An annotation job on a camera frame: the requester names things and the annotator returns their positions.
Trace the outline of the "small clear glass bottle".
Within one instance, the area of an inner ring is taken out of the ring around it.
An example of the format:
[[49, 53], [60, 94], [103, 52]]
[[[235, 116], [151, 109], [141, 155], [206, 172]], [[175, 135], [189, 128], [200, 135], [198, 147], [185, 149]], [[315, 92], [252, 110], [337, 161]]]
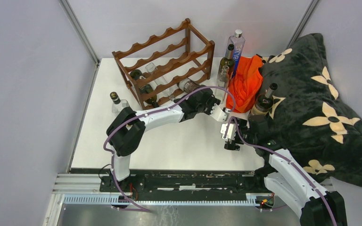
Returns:
[[[220, 72], [217, 75], [217, 86], [226, 89], [229, 83], [229, 67], [227, 65], [222, 66]], [[222, 89], [215, 90], [216, 98], [223, 100], [225, 97], [226, 92]]]

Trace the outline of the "dark wine bottle silver neck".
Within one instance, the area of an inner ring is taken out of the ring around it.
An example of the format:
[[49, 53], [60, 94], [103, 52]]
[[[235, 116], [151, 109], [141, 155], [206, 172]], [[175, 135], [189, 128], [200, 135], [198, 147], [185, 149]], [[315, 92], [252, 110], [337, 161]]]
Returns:
[[222, 71], [223, 66], [228, 66], [228, 75], [231, 77], [235, 67], [235, 60], [233, 59], [234, 44], [229, 44], [225, 56], [220, 60], [218, 73]]

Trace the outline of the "dark wine bottle brown label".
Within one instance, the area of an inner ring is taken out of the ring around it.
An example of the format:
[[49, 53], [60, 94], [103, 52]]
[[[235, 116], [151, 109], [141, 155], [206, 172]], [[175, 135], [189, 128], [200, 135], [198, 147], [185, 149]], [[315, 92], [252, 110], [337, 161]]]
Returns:
[[273, 94], [277, 90], [277, 83], [270, 84], [264, 94], [260, 94], [252, 109], [249, 112], [248, 118], [254, 115], [266, 115], [274, 104]]

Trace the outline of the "tall clear glass bottle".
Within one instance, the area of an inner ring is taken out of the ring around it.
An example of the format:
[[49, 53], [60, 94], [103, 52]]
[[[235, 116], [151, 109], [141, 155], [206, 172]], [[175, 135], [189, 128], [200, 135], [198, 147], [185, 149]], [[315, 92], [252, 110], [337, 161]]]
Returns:
[[[147, 65], [145, 66], [145, 69], [147, 70], [147, 72], [148, 72], [150, 75], [153, 75], [153, 73], [154, 73], [155, 71], [157, 71], [156, 65], [155, 65], [154, 63], [152, 63], [152, 62], [149, 63], [149, 64], [147, 64]], [[168, 84], [167, 80], [166, 80], [164, 77], [159, 77], [159, 78], [155, 79], [154, 82], [156, 83], [156, 86]], [[163, 91], [163, 93], [164, 93], [164, 96], [169, 97], [169, 99], [170, 99], [171, 101], [173, 101], [173, 100], [175, 99], [175, 96], [173, 95], [173, 91], [172, 91], [171, 87], [165, 89], [165, 90]]]

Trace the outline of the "blue square glass bottle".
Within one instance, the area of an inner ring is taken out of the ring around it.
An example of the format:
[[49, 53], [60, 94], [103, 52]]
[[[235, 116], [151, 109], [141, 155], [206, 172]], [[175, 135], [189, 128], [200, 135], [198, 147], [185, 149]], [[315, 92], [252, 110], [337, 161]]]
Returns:
[[234, 50], [232, 58], [235, 61], [234, 70], [232, 73], [232, 78], [236, 75], [237, 67], [241, 58], [242, 50], [245, 44], [245, 38], [242, 36], [243, 31], [241, 29], [236, 29], [234, 35], [228, 38], [228, 44], [234, 45]]

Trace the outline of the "dark green wine bottle labelled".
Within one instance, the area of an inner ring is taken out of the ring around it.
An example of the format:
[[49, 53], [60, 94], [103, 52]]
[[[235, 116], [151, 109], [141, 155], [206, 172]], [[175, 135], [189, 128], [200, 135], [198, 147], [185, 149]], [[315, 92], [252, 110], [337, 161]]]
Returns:
[[[134, 79], [134, 80], [142, 80], [142, 79], [145, 79], [143, 73], [141, 72], [141, 70], [139, 69], [136, 69], [136, 70], [133, 70], [131, 73], [130, 73], [130, 76]], [[148, 94], [148, 93], [151, 93], [153, 92], [153, 88], [152, 86], [147, 83], [145, 85], [143, 85], [141, 88], [140, 88], [140, 92], [142, 94]], [[145, 100], [145, 103], [147, 103], [148, 105], [151, 105], [153, 106], [154, 108], [156, 107], [159, 107], [158, 103], [157, 103], [157, 95]]]

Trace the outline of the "clear square bottle black cap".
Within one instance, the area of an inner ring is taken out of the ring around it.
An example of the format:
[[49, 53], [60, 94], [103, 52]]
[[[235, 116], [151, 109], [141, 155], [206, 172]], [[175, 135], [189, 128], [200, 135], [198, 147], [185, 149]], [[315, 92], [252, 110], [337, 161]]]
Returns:
[[125, 99], [121, 99], [116, 92], [110, 93], [110, 98], [112, 100], [112, 113], [115, 117], [126, 107], [129, 107], [129, 103]]

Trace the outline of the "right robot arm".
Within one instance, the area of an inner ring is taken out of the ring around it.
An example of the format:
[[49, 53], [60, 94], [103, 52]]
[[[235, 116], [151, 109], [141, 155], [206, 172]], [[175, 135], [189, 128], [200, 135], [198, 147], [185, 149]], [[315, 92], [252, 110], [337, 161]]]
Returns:
[[275, 171], [254, 178], [253, 185], [257, 191], [270, 190], [277, 194], [296, 213], [302, 226], [347, 225], [345, 202], [339, 192], [330, 192], [316, 182], [288, 149], [274, 142], [264, 146], [248, 143], [248, 138], [256, 135], [258, 130], [250, 125], [242, 131], [242, 123], [243, 119], [232, 116], [228, 123], [222, 124], [220, 133], [228, 143], [236, 142], [264, 151], [265, 158]]

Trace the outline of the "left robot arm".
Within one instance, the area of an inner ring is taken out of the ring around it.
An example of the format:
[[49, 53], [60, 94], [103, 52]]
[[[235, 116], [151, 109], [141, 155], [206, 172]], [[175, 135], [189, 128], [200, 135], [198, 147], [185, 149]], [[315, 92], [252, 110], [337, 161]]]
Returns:
[[129, 187], [131, 154], [138, 148], [145, 132], [170, 123], [193, 119], [204, 113], [224, 122], [229, 112], [220, 106], [211, 87], [200, 87], [168, 105], [144, 111], [125, 107], [107, 129], [104, 150], [111, 152], [111, 186], [118, 192]]

